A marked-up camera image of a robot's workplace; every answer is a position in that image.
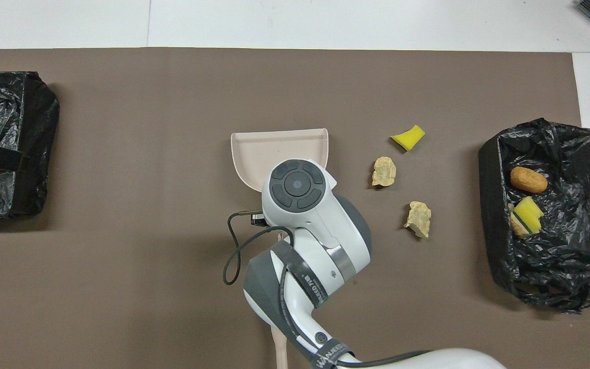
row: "potato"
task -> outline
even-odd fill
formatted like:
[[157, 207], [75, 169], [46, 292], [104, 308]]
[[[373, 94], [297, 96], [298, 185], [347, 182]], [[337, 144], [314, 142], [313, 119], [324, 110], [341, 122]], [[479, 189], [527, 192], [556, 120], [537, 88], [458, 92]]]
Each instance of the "potato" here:
[[547, 179], [531, 169], [515, 167], [511, 171], [511, 185], [519, 190], [538, 194], [547, 189]]

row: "beige dustpan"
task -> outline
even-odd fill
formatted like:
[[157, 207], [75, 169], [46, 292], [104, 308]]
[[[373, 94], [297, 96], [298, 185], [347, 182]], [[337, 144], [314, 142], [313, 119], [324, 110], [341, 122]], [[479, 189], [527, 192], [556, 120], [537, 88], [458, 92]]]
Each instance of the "beige dustpan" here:
[[312, 159], [324, 168], [328, 153], [326, 128], [231, 134], [231, 156], [236, 173], [244, 184], [258, 192], [272, 168], [282, 161]]

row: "black trash bag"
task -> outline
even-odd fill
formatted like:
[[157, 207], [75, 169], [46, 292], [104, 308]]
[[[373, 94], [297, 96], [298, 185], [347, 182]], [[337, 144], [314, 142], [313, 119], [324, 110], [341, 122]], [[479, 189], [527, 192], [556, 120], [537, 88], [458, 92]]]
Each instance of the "black trash bag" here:
[[39, 213], [58, 123], [56, 95], [36, 72], [0, 72], [0, 219]]
[[[515, 166], [548, 181], [529, 194], [511, 186]], [[580, 313], [590, 306], [590, 129], [537, 119], [506, 129], [479, 150], [482, 224], [494, 281], [521, 301]], [[541, 232], [521, 240], [508, 203], [531, 196]]]

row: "yellow sponge piece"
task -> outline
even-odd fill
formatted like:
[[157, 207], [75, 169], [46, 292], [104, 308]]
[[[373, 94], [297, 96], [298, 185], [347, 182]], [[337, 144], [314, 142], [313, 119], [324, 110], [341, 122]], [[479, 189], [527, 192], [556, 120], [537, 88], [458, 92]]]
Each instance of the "yellow sponge piece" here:
[[527, 196], [522, 199], [516, 205], [513, 212], [530, 233], [539, 233], [541, 230], [541, 221], [539, 218], [543, 217], [543, 212], [531, 197]]
[[395, 142], [400, 144], [401, 147], [407, 149], [407, 151], [411, 150], [417, 142], [425, 135], [425, 132], [414, 124], [414, 128], [409, 129], [405, 133], [401, 133], [399, 135], [391, 136]]

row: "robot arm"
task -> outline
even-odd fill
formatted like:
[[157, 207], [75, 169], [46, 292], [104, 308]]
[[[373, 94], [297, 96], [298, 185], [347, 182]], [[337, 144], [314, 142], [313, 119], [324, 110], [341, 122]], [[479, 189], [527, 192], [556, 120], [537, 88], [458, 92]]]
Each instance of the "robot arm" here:
[[314, 368], [502, 368], [488, 355], [460, 348], [362, 363], [311, 317], [370, 262], [370, 229], [347, 199], [332, 192], [335, 183], [313, 161], [290, 159], [272, 170], [262, 192], [264, 217], [271, 226], [290, 229], [293, 239], [279, 241], [249, 262], [243, 290], [255, 313], [279, 329]]

